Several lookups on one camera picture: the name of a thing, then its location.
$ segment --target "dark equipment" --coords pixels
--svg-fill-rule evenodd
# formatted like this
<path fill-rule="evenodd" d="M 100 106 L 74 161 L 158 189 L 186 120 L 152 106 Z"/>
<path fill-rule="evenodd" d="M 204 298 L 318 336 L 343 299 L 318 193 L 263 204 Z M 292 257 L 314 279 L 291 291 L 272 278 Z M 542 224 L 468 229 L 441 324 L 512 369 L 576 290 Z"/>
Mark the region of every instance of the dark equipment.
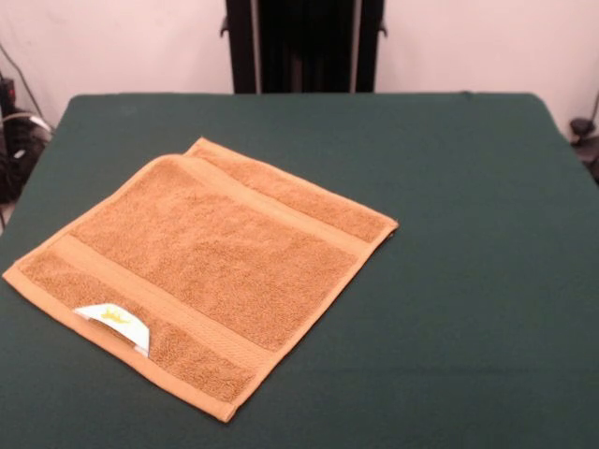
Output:
<path fill-rule="evenodd" d="M 384 0 L 226 0 L 236 94 L 372 92 Z"/>

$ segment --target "folded towel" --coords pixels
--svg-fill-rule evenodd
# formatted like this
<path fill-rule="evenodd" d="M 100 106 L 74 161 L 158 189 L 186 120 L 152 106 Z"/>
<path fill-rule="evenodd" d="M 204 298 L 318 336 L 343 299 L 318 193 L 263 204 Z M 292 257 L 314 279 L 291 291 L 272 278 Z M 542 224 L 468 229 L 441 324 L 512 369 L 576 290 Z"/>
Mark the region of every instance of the folded towel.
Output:
<path fill-rule="evenodd" d="M 153 160 L 4 278 L 226 422 L 397 226 L 201 138 Z"/>

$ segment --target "power cord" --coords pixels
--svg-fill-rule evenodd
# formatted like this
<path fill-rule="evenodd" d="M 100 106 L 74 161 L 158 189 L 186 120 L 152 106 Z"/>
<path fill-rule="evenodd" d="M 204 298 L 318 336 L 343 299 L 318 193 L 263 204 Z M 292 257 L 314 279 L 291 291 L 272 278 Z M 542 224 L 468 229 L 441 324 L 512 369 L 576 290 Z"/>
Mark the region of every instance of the power cord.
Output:
<path fill-rule="evenodd" d="M 39 104 L 37 103 L 36 97 L 34 96 L 33 92 L 31 92 L 31 88 L 29 87 L 29 84 L 27 84 L 27 80 L 25 79 L 25 76 L 23 75 L 23 73 L 21 71 L 21 68 L 10 57 L 10 55 L 7 52 L 7 49 L 5 49 L 4 46 L 2 45 L 2 42 L 0 42 L 0 52 L 2 52 L 2 54 L 4 54 L 5 58 L 7 58 L 7 61 L 10 63 L 10 65 L 12 65 L 14 67 L 14 69 L 19 74 L 19 78 L 21 78 L 21 80 L 22 80 L 22 85 L 25 87 L 25 90 L 27 91 L 27 93 L 31 97 L 31 101 L 33 102 L 33 104 L 34 104 L 34 106 L 36 108 L 37 115 L 39 115 L 40 117 L 43 117 L 44 114 L 41 113 L 41 108 L 39 107 Z"/>
<path fill-rule="evenodd" d="M 574 135 L 577 137 L 575 141 L 572 142 L 573 145 L 577 145 L 596 129 L 594 121 L 597 117 L 597 110 L 599 110 L 599 92 L 595 97 L 595 104 L 592 107 L 590 118 L 584 119 L 581 117 L 576 117 L 572 122 L 570 122 L 570 128 L 572 129 Z"/>

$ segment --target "black cable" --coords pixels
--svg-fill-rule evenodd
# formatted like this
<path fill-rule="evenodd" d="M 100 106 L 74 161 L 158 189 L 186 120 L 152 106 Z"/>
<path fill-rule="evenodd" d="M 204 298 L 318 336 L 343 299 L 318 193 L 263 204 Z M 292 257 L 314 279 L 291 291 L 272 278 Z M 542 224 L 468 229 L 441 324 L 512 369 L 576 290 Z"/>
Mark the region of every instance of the black cable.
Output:
<path fill-rule="evenodd" d="M 597 93 L 597 96 L 595 97 L 595 106 L 592 109 L 591 122 L 595 121 L 595 117 L 597 117 L 597 110 L 598 109 L 599 109 L 599 92 Z"/>
<path fill-rule="evenodd" d="M 4 56 L 7 58 L 8 62 L 15 67 L 15 70 L 17 70 L 17 73 L 19 74 L 19 77 L 22 80 L 22 84 L 23 86 L 25 86 L 25 90 L 27 91 L 27 93 L 29 94 L 29 96 L 31 97 L 31 101 L 34 103 L 34 106 L 36 107 L 36 111 L 37 114 L 40 117 L 43 117 L 44 114 L 41 113 L 41 108 L 39 107 L 39 104 L 37 103 L 36 98 L 34 97 L 33 93 L 31 92 L 31 89 L 29 88 L 29 84 L 27 84 L 27 80 L 25 79 L 25 76 L 23 75 L 23 73 L 21 72 L 21 68 L 17 65 L 17 63 L 14 62 L 14 60 L 10 57 L 10 55 L 7 53 L 7 50 L 4 48 L 4 46 L 2 45 L 2 42 L 0 42 L 0 51 L 2 52 L 2 54 L 4 54 Z"/>

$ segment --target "towel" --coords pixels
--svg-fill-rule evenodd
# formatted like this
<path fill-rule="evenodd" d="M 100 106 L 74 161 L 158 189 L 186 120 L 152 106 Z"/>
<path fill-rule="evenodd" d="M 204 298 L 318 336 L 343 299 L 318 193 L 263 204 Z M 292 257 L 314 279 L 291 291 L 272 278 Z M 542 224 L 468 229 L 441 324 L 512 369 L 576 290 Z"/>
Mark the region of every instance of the towel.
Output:
<path fill-rule="evenodd" d="M 397 227 L 201 138 L 150 162 L 3 277 L 227 422 Z"/>

